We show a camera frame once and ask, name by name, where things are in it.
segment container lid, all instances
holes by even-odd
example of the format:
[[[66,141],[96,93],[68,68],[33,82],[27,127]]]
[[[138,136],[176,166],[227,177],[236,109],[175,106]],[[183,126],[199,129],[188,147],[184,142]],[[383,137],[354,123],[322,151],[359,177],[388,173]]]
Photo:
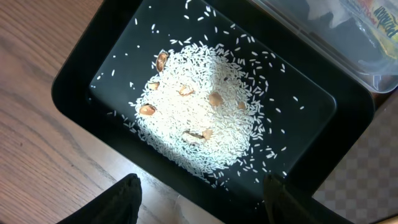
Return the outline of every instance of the container lid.
[[[252,0],[366,88],[398,86],[393,0]]]

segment checkered floor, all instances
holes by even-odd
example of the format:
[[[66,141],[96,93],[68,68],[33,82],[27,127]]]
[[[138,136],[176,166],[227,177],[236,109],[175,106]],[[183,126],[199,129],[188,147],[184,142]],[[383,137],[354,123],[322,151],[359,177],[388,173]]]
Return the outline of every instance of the checkered floor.
[[[353,223],[398,214],[398,98],[374,119],[313,197]]]

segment uncooked rice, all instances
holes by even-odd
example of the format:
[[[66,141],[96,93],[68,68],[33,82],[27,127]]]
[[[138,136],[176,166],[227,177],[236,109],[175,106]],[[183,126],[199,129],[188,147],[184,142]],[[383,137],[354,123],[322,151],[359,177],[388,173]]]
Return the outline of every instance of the uncooked rice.
[[[197,177],[233,165],[250,147],[253,124],[261,123],[252,118],[261,105],[247,96],[248,86],[241,81],[246,73],[241,69],[206,45],[188,45],[181,52],[171,53],[163,72],[149,80],[159,82],[158,89],[150,90],[146,84],[142,97],[136,100],[141,140]],[[180,96],[178,91],[184,85],[195,92]],[[213,92],[223,99],[217,107],[208,101]],[[245,110],[238,109],[239,102],[244,102]],[[146,104],[156,108],[152,116],[139,114]],[[182,139],[185,131],[202,134],[206,129],[211,129],[213,135],[203,144],[189,144]]]

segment wooden table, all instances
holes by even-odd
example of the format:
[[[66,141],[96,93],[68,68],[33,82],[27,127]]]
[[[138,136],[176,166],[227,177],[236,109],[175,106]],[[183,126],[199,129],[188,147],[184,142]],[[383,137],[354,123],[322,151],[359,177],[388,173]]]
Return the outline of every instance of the wooden table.
[[[139,223],[172,223],[177,193],[60,114],[50,89],[101,0],[0,1],[0,223],[55,223],[128,173]]]

